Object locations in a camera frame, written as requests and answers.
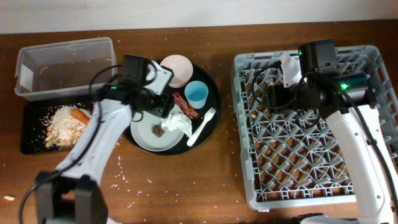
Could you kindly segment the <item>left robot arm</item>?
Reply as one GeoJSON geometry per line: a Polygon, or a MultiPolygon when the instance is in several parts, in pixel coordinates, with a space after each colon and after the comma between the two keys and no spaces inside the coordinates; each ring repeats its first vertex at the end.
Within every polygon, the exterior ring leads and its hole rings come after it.
{"type": "Polygon", "coordinates": [[[172,105],[164,94],[174,73],[147,58],[127,55],[98,90],[90,90],[93,112],[85,131],[55,171],[40,172],[35,194],[38,223],[113,223],[100,191],[104,168],[135,113],[172,105]]]}

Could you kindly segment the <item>light blue cup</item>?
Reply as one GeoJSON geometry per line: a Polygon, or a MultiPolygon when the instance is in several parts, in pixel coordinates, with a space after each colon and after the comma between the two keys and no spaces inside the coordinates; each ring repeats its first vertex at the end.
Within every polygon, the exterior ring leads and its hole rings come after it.
{"type": "Polygon", "coordinates": [[[185,97],[189,105],[194,109],[204,107],[208,93],[207,85],[201,81],[192,81],[184,89],[185,97]]]}

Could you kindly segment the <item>orange carrot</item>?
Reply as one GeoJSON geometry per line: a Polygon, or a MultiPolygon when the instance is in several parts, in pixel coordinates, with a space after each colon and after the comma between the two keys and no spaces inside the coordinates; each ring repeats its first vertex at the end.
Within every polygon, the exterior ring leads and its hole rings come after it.
{"type": "Polygon", "coordinates": [[[79,109],[72,109],[71,115],[85,125],[90,122],[90,118],[79,109]]]}

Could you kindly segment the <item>pink bowl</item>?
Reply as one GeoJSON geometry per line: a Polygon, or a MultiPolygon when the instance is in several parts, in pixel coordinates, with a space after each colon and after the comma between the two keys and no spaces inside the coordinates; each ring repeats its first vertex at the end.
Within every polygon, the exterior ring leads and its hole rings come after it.
{"type": "Polygon", "coordinates": [[[193,75],[193,64],[183,55],[169,55],[161,61],[160,65],[173,71],[174,76],[169,83],[172,88],[183,87],[193,75]]]}

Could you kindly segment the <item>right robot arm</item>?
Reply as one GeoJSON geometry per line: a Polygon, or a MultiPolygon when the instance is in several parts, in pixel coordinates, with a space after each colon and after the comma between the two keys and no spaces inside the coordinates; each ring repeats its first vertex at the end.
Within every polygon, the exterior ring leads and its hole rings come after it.
{"type": "Polygon", "coordinates": [[[317,110],[342,150],[354,188],[360,223],[397,223],[397,173],[384,142],[371,78],[347,70],[334,42],[303,44],[273,64],[284,85],[267,88],[274,111],[317,110]]]}

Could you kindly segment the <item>white tissue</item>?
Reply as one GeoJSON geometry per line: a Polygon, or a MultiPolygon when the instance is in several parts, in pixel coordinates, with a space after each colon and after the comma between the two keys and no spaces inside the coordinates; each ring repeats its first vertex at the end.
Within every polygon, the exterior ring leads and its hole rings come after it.
{"type": "Polygon", "coordinates": [[[170,114],[166,118],[161,118],[160,125],[169,131],[180,130],[188,138],[192,136],[192,121],[183,113],[170,114]]]}

